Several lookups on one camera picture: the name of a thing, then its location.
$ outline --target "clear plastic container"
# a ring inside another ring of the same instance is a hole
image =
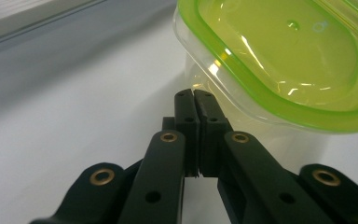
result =
[[[358,132],[358,1],[179,0],[174,29],[239,129]]]

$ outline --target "green lid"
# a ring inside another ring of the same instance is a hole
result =
[[[179,13],[259,105],[358,132],[358,1],[179,0]]]

